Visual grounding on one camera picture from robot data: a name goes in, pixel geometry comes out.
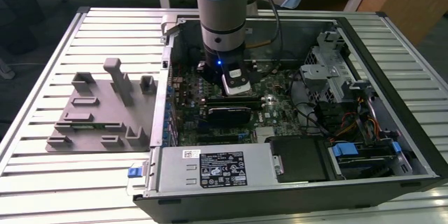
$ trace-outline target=warning label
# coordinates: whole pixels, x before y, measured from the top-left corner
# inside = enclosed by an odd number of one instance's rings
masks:
[[[242,152],[199,154],[201,187],[246,186]]]

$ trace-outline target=floor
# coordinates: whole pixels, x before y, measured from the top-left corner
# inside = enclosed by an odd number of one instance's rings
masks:
[[[11,80],[0,78],[0,140],[7,130],[21,104],[38,78],[65,29],[79,6],[94,7],[159,7],[158,0],[37,0],[45,21],[30,27],[38,41],[31,52],[13,56],[0,47],[1,59],[15,72]],[[173,8],[197,7],[194,0],[170,0]],[[6,7],[0,1],[0,13]],[[442,18],[417,46],[418,51],[448,81],[448,18]]]

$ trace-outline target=blue tab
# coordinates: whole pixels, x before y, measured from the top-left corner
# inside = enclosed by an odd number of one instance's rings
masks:
[[[334,154],[335,157],[342,155],[341,150],[337,148],[337,146],[333,146],[331,149],[333,149],[333,154]]]
[[[141,178],[142,177],[142,168],[141,167],[130,167],[127,169],[127,178]]]
[[[335,144],[331,150],[335,157],[341,155],[357,155],[357,149],[353,143]]]
[[[391,147],[395,153],[401,152],[401,147],[398,142],[391,142]]]
[[[342,143],[335,145],[341,150],[342,155],[355,155],[357,149],[353,143]]]

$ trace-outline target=aluminum extrusion table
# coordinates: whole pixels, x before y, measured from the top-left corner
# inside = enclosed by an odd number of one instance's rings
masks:
[[[83,8],[49,59],[6,136],[0,143],[1,223],[151,223],[129,196],[127,167],[147,153],[46,153],[53,130],[71,93],[77,71],[109,78],[102,69],[109,56],[121,59],[121,71],[137,80],[157,78],[163,47],[165,14],[197,15],[197,10]],[[346,17],[397,89],[427,136],[448,159],[448,85],[435,74],[387,18],[374,13],[283,11],[286,16]],[[261,11],[259,15],[271,15]],[[133,190],[143,189],[143,178]],[[446,223],[448,188],[403,195],[377,207],[297,215],[213,221],[213,223]]]

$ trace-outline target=motherboard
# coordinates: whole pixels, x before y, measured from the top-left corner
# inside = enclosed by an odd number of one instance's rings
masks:
[[[259,65],[259,71],[267,67]],[[263,142],[263,133],[266,136],[271,133],[299,135],[297,110],[289,98],[291,74],[291,70],[279,70],[249,91],[226,97],[221,88],[207,83],[194,68],[178,68],[173,78],[177,146],[257,143]]]

